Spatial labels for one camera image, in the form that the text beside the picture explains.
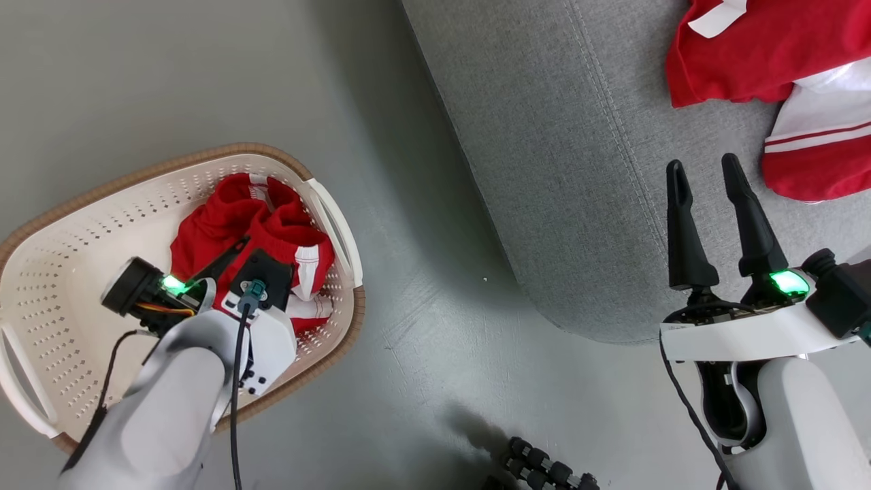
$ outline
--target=sofa seam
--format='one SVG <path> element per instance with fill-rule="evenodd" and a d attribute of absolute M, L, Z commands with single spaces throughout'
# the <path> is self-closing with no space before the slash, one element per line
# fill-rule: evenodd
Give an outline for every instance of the sofa seam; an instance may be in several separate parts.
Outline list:
<path fill-rule="evenodd" d="M 648 195 L 650 193 L 650 189 L 640 178 L 640 170 L 638 169 L 637 157 L 635 156 L 634 150 L 629 144 L 628 138 L 625 133 L 625 128 L 622 124 L 622 119 L 619 117 L 619 113 L 614 104 L 614 99 L 611 95 L 611 89 L 605 83 L 604 74 L 601 71 L 601 64 L 598 61 L 598 56 L 596 55 L 596 52 L 593 49 L 590 40 L 585 35 L 586 22 L 584 21 L 584 18 L 580 14 L 580 12 L 575 11 L 575 15 L 577 15 L 577 19 L 581 27 L 579 35 L 578 28 L 575 25 L 575 22 L 572 19 L 571 15 L 571 11 L 574 9 L 570 8 L 569 4 L 565 1 L 563 1 L 563 7 L 565 8 L 566 15 L 569 18 L 569 23 L 571 24 L 571 28 L 575 36 L 575 41 L 577 42 L 578 47 L 581 48 L 581 58 L 584 61 L 587 73 L 592 78 L 594 92 L 596 93 L 599 107 L 602 109 L 602 112 L 606 120 L 608 121 L 608 128 L 611 130 L 611 137 L 613 138 L 614 143 L 617 144 L 618 152 L 620 153 L 620 159 L 623 161 L 624 169 L 626 170 L 629 181 L 632 184 L 632 189 L 635 191 L 635 195 L 638 198 L 638 204 L 640 205 L 641 212 L 645 217 L 648 231 L 653 235 L 653 241 L 655 243 L 657 251 L 659 252 L 659 256 L 667 262 L 663 235 L 659 229 L 660 226 L 658 226 L 657 224 L 658 214 L 653 209 L 651 205 L 652 199 Z M 591 68 L 590 60 L 588 60 L 587 57 L 583 54 L 584 47 L 586 48 L 586 51 L 589 51 L 593 57 L 593 63 L 596 65 L 595 71 Z"/>

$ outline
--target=red garment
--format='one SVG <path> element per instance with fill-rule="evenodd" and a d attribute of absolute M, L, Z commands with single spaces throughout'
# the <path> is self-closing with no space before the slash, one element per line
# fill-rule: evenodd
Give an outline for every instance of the red garment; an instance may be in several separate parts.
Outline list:
<path fill-rule="evenodd" d="M 871 1 L 748 0 L 707 39 L 688 23 L 721 0 L 692 0 L 665 61 L 672 105 L 786 99 L 793 81 L 871 57 Z"/>
<path fill-rule="evenodd" d="M 871 188 L 871 58 L 796 81 L 762 154 L 777 194 L 837 199 Z"/>
<path fill-rule="evenodd" d="M 294 265 L 293 292 L 302 301 L 320 299 L 318 292 L 334 261 L 332 243 L 326 234 L 312 227 L 300 196 L 271 177 L 234 174 L 222 180 L 206 204 L 179 224 L 178 235 L 170 246 L 172 275 L 187 281 L 246 235 L 250 236 L 248 244 L 217 278 L 216 308 L 257 248 L 279 262 Z M 292 317 L 291 323 L 299 334 L 327 320 L 328 316 L 318 314 Z"/>

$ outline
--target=laundry basket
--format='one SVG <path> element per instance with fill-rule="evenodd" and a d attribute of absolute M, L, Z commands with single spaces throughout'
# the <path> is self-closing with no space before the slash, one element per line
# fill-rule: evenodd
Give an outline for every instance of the laundry basket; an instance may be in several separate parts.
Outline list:
<path fill-rule="evenodd" d="M 295 362 L 267 393 L 240 394 L 239 420 L 311 381 L 360 335 L 365 293 L 354 237 L 327 190 L 287 153 L 252 143 L 222 146 L 115 180 L 39 216 L 0 245 L 0 385 L 22 417 L 65 451 L 76 447 L 97 408 L 112 346 L 138 327 L 135 318 L 103 308 L 100 294 L 134 255 L 168 271 L 181 220 L 236 173 L 293 187 L 336 252 L 325 285 L 333 315 L 299 339 Z M 135 336 L 121 345 L 110 405 L 155 342 Z"/>

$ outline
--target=gray sofa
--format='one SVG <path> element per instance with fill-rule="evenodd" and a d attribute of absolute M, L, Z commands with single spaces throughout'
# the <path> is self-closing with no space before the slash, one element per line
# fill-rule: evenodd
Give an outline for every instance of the gray sofa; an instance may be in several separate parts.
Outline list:
<path fill-rule="evenodd" d="M 776 105 L 672 109 L 665 54 L 680 0 L 403 0 L 517 280 L 557 326 L 651 341 L 685 304 L 668 289 L 665 165 L 681 159 L 721 296 L 740 245 L 719 158 L 736 153 L 790 261 L 871 243 L 871 192 L 817 205 L 761 179 Z"/>

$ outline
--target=brown basket rim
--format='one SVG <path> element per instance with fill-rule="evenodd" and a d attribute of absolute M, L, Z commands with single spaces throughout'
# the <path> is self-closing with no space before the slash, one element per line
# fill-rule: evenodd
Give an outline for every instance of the brown basket rim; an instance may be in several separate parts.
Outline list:
<path fill-rule="evenodd" d="M 26 222 L 24 225 L 13 231 L 6 240 L 0 244 L 0 275 L 6 269 L 6 265 L 12 257 L 12 254 L 22 243 L 24 243 L 25 240 L 30 238 L 39 230 L 72 213 L 75 213 L 79 209 L 97 202 L 104 197 L 115 194 L 116 192 L 155 177 L 159 177 L 160 175 L 168 174 L 181 168 L 192 167 L 209 160 L 216 160 L 239 154 L 266 156 L 273 160 L 277 160 L 285 167 L 290 168 L 303 180 L 310 180 L 313 178 L 311 172 L 309 172 L 308 169 L 293 156 L 278 148 L 263 145 L 261 143 L 234 143 L 232 145 L 218 146 L 200 152 L 190 153 L 172 160 L 167 160 L 103 184 L 102 186 L 64 202 L 39 215 L 33 220 Z M 351 325 L 348 328 L 345 337 L 342 338 L 339 344 L 336 345 L 336 347 L 333 348 L 324 358 L 300 373 L 296 378 L 287 381 L 266 395 L 257 398 L 252 403 L 242 407 L 239 411 L 239 422 L 247 420 L 256 414 L 263 412 L 268 407 L 275 405 L 287 395 L 299 390 L 303 385 L 308 384 L 328 367 L 339 362 L 339 360 L 348 353 L 354 345 L 354 342 L 356 342 L 357 338 L 360 336 L 365 311 L 366 292 L 362 286 L 359 286 L 354 288 L 354 314 L 351 317 Z M 217 431 L 222 431 L 228 426 L 227 417 L 224 417 L 218 423 Z M 55 446 L 69 454 L 72 454 L 78 446 L 78 442 L 70 437 L 66 432 L 61 432 L 53 438 L 52 441 L 55 443 Z"/>

